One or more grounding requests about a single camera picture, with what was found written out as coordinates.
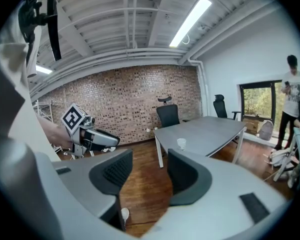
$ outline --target table leg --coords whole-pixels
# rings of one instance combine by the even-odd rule
[[[156,151],[158,153],[159,165],[160,165],[160,168],[162,168],[162,167],[164,167],[164,162],[162,161],[160,142],[156,136],[155,136],[155,144],[156,144]]]
[[[244,127],[241,132],[240,132],[240,135],[239,135],[239,141],[238,141],[238,145],[236,146],[236,151],[235,151],[235,154],[234,154],[234,158],[232,160],[232,163],[235,164],[240,156],[240,153],[241,153],[241,145],[242,145],[242,140],[244,139],[244,132],[246,131],[246,127]]]
[[[296,137],[294,136],[293,139],[292,139],[291,145],[290,145],[290,153],[289,153],[289,155],[286,157],[286,159],[283,161],[283,163],[282,163],[280,169],[279,169],[279,170],[277,171],[277,173],[275,174],[275,176],[274,176],[274,178],[273,178],[273,181],[274,181],[274,182],[276,182],[276,181],[280,178],[281,174],[285,171],[286,166],[290,163],[290,161],[291,161],[291,156],[292,156],[292,154],[293,154],[293,152],[294,152],[294,147],[295,147],[295,145],[296,145]]]

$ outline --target backpack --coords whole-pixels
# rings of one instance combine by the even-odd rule
[[[264,120],[262,126],[258,132],[259,138],[265,141],[269,141],[274,131],[274,124],[270,120]]]

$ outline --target paper cup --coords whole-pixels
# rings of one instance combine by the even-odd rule
[[[179,146],[179,148],[180,148],[181,150],[185,150],[185,149],[186,149],[186,143],[187,143],[187,141],[186,141],[185,138],[178,138],[178,139],[176,140],[176,142],[178,143],[178,146]]]

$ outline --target ceiling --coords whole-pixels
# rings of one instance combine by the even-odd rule
[[[219,25],[249,7],[251,0],[210,0],[212,5],[189,31],[178,48],[169,48],[197,0],[57,0],[62,59],[54,61],[48,28],[42,28],[37,63],[52,69],[30,78],[31,97],[60,86],[65,78],[91,74],[91,68],[120,61],[174,60],[176,64]]]

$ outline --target fluorescent light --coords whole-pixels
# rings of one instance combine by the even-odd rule
[[[209,0],[199,0],[188,17],[185,19],[184,23],[180,27],[179,31],[176,33],[174,39],[170,43],[170,47],[177,47],[193,25],[199,20],[202,14],[209,8],[211,2]]]
[[[42,73],[45,73],[45,74],[50,74],[52,72],[52,70],[44,68],[44,67],[39,66],[39,65],[35,65],[35,69],[36,69],[36,71],[39,71],[39,72],[42,72]]]

